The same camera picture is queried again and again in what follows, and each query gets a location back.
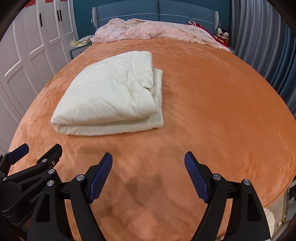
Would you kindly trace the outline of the grey bedside table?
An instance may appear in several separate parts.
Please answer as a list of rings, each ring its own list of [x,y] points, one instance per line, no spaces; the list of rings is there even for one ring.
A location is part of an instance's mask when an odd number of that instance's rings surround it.
[[[85,51],[87,48],[89,48],[92,45],[92,43],[82,46],[82,47],[76,47],[72,50],[70,50],[70,57],[73,60],[76,58],[78,55],[80,55],[83,51]]]

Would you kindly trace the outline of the beige clothes on nightstand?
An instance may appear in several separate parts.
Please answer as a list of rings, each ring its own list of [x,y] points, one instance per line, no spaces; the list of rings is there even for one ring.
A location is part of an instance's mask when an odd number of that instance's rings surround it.
[[[94,37],[94,35],[88,35],[86,37],[83,37],[77,41],[72,41],[71,43],[71,48],[74,49],[74,48],[78,48],[78,47],[84,47],[88,44],[91,44],[92,43],[92,38]]]

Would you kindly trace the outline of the orange plush bedspread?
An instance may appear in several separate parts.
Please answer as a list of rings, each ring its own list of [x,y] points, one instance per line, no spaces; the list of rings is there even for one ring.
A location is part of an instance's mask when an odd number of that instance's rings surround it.
[[[86,66],[129,51],[149,51],[163,71],[164,126],[103,137],[68,136],[51,125],[53,112]],[[225,179],[249,179],[264,207],[295,176],[295,119],[285,102],[251,66],[225,50],[172,39],[94,44],[69,62],[42,89],[11,142],[29,145],[11,167],[18,172],[55,144],[63,154],[56,170],[63,181],[85,173],[109,152],[113,166],[91,206],[107,240],[190,240],[206,204],[184,165],[191,151]]]

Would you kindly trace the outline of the blue upholstered headboard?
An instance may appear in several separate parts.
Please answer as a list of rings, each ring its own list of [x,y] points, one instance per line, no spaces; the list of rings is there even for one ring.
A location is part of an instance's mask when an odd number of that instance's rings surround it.
[[[219,13],[202,6],[181,1],[116,1],[92,8],[95,29],[113,18],[141,19],[179,24],[198,23],[210,33],[219,27]]]

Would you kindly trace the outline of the grey pleated curtain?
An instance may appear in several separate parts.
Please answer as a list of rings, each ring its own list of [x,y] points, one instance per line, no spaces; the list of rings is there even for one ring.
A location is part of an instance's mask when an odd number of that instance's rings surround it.
[[[232,1],[230,45],[295,114],[295,37],[268,1]]]

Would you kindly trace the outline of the cream quilted jacket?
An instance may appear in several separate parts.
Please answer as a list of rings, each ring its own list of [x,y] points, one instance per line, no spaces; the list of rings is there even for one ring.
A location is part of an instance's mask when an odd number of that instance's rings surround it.
[[[73,136],[162,128],[162,77],[148,51],[125,52],[93,63],[73,79],[51,125],[56,132]]]

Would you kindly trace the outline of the red plush toy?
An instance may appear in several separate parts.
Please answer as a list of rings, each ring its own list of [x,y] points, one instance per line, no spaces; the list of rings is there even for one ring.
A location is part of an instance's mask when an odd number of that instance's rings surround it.
[[[224,45],[225,47],[229,48],[228,42],[229,42],[229,33],[225,30],[222,30],[220,27],[217,28],[216,34],[211,34],[206,28],[204,28],[202,25],[196,23],[195,21],[189,21],[189,25],[196,26],[198,28],[201,28],[205,30],[207,33],[209,33],[217,42]]]

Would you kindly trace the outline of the white panelled wardrobe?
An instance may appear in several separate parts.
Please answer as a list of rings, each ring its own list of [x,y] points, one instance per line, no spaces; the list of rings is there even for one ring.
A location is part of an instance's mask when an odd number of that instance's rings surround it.
[[[72,1],[29,1],[1,40],[1,153],[42,88],[71,61]]]

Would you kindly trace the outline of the cream fluffy floor rug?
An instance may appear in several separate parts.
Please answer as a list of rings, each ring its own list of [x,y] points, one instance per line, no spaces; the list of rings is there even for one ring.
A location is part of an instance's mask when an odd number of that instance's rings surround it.
[[[270,232],[270,236],[273,236],[274,233],[274,227],[275,227],[275,218],[274,218],[274,214],[268,209],[268,208],[263,208],[266,219],[267,219],[267,223],[268,223],[268,227],[269,227],[269,232]]]

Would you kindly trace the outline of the pink lace blanket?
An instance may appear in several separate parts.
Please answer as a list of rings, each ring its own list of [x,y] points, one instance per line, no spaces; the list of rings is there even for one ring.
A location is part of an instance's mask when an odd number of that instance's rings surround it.
[[[194,21],[189,21],[188,24],[179,24],[141,19],[123,20],[113,18],[96,30],[91,37],[91,42],[111,43],[120,40],[148,40],[152,38],[195,42],[230,51],[228,44]]]

